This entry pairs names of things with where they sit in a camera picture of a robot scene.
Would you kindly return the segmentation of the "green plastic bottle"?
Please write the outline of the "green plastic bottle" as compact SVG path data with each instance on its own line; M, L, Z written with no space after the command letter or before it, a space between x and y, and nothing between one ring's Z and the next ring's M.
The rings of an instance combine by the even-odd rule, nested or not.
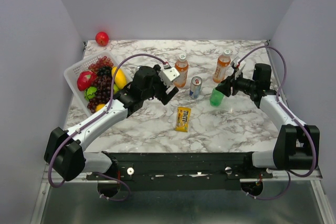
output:
M209 102L211 106L218 107L221 105L224 98L224 94L220 91L222 84L218 84L213 90L210 96Z

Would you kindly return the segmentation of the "orange bottle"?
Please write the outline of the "orange bottle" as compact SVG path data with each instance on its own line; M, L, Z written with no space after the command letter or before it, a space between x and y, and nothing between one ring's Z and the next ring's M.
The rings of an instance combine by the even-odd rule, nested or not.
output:
M225 79L225 73L231 62L231 55L221 54L217 59L216 70L213 74L213 81L220 83Z
M187 73L188 73L188 61L180 61L179 58L175 63L175 68L179 71L180 76L174 81L174 84L178 88L182 88L185 86L187 81Z

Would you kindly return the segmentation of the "orange bottle front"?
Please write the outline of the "orange bottle front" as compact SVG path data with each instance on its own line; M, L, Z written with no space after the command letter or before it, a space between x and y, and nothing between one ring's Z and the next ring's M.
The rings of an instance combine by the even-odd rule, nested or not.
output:
M213 74L213 81L220 83L225 79L225 73L231 62L231 55L221 54L217 59L216 70Z

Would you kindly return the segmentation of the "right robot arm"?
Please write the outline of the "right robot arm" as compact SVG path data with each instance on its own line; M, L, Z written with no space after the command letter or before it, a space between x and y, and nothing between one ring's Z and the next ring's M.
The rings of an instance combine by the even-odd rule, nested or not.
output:
M244 78L242 70L235 67L233 74L215 88L226 97L238 92L249 96L279 131L273 150L253 152L250 160L242 163L241 171L249 178L259 174L261 168L312 171L318 164L319 129L298 119L284 105L277 92L270 88L270 79L271 66L258 63L251 79Z

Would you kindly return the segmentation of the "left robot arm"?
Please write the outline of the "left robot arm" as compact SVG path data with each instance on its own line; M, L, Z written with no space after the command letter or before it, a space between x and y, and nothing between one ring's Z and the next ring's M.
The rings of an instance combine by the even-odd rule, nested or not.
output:
M117 170L111 157L85 150L107 129L142 108L145 100L156 98L166 105L178 92L178 88L169 90L169 87L179 75L174 67L141 66L133 80L98 112L67 130L54 129L44 154L48 171L56 171L67 182L87 172L112 179Z

